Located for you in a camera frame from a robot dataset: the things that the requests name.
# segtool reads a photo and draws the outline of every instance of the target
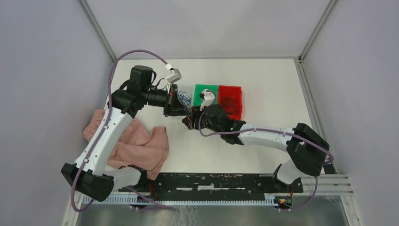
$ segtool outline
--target plastic bin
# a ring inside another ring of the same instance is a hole
[[[193,106],[201,106],[202,103],[202,99],[200,98],[200,93],[204,90],[204,89],[210,89],[212,91],[214,91],[216,93],[216,100],[215,100],[215,104],[218,103],[218,92],[219,92],[219,86],[217,85],[203,85],[203,84],[197,84],[195,85],[195,91],[194,91],[194,96],[193,99],[194,101],[192,102]]]
[[[219,86],[218,103],[231,119],[241,120],[242,90],[239,86]]]

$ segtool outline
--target white wall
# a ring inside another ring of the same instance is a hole
[[[342,0],[304,65],[366,226],[398,225],[399,2]]]
[[[1,1],[0,28],[0,225],[59,225],[111,61],[76,0]]]
[[[329,0],[87,2],[117,56],[143,48],[164,58],[223,58],[298,56]]]

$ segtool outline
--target white table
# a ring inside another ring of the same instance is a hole
[[[214,84],[242,87],[242,120],[258,126],[290,128],[311,125],[293,59],[185,59],[167,60],[178,68],[181,84]],[[135,65],[149,66],[159,78],[166,73],[159,60],[121,60],[112,81],[115,91],[129,79]],[[145,106],[136,118],[150,130],[166,126],[169,157],[162,172],[273,173],[289,159],[287,153],[255,145],[230,145],[219,136],[202,137],[185,131],[182,117],[164,117],[163,108]]]

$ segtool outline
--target gray floor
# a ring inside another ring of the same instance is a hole
[[[294,197],[294,206],[308,197]],[[174,210],[136,211],[126,205],[92,205],[79,226],[346,226],[339,196],[316,197],[307,207],[279,213],[259,206],[176,206]]]

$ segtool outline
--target pink towel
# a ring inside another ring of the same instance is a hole
[[[105,115],[96,110],[83,136],[90,141]],[[135,165],[147,170],[147,177],[155,180],[169,154],[169,142],[164,126],[154,127],[150,133],[138,119],[133,119],[119,137],[107,165],[114,168]]]

